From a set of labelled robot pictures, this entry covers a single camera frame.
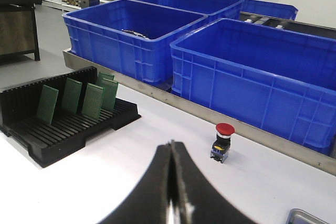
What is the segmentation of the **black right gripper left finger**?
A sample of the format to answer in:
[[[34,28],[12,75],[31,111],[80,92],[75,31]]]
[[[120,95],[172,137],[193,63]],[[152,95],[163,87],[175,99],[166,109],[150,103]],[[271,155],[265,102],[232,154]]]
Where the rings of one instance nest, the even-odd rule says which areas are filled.
[[[167,223],[171,147],[159,145],[146,172],[127,198],[101,223]]]

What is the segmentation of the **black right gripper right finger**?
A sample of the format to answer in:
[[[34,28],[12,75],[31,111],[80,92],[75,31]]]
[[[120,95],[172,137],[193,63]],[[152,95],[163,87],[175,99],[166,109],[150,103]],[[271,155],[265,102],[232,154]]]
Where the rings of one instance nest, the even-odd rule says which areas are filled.
[[[170,143],[178,223],[254,223],[225,199],[193,162],[184,143]]]

